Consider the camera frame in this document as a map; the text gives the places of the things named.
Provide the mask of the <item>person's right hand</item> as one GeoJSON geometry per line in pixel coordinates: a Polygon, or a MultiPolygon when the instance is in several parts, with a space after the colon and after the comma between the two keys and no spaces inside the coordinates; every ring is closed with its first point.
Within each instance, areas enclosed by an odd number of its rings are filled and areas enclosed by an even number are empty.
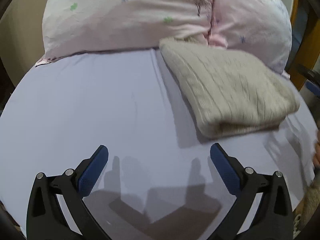
{"type": "Polygon", "coordinates": [[[320,130],[317,131],[317,141],[315,143],[315,153],[312,161],[315,168],[320,168],[320,130]]]}

